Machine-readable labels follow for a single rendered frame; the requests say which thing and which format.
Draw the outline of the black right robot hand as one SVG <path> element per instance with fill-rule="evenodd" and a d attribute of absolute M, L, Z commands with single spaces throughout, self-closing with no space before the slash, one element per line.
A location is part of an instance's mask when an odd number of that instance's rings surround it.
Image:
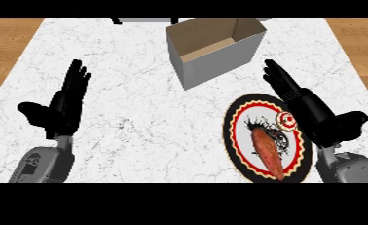
<path fill-rule="evenodd" d="M 304 135 L 319 147 L 331 147 L 352 141 L 362 134 L 368 115 L 349 111 L 335 115 L 319 96 L 292 80 L 284 68 L 272 59 L 264 60 L 263 79 L 288 106 Z"/>

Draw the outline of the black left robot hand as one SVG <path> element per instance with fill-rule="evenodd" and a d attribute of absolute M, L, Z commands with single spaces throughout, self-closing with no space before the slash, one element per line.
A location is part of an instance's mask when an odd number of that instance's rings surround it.
<path fill-rule="evenodd" d="M 26 116 L 28 122 L 44 128 L 46 138 L 72 136 L 78 130 L 81 102 L 84 98 L 90 74 L 81 65 L 81 60 L 71 63 L 62 89 L 54 92 L 47 106 L 34 102 L 22 102 L 18 110 Z"/>

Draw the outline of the round patterned plate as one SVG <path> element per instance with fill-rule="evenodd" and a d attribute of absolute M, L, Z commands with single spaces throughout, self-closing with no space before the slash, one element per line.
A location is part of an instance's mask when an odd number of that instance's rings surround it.
<path fill-rule="evenodd" d="M 255 152 L 251 134 L 270 136 L 285 179 L 278 180 Z M 232 103 L 223 122 L 223 141 L 236 170 L 252 183 L 300 183 L 312 167 L 312 142 L 294 123 L 285 103 L 267 94 L 247 94 Z"/>

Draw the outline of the open cardboard box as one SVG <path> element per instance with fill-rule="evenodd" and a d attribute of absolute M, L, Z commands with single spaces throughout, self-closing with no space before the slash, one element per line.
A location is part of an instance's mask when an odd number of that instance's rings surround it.
<path fill-rule="evenodd" d="M 266 28 L 257 18 L 193 18 L 165 28 L 170 61 L 187 90 L 250 63 Z"/>

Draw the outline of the grey appliance with black legs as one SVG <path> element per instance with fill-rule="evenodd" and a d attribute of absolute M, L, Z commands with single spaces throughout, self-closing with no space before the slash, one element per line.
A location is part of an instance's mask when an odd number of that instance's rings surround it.
<path fill-rule="evenodd" d="M 179 18 L 111 18 L 114 24 L 124 22 L 168 22 L 170 24 L 179 23 Z"/>

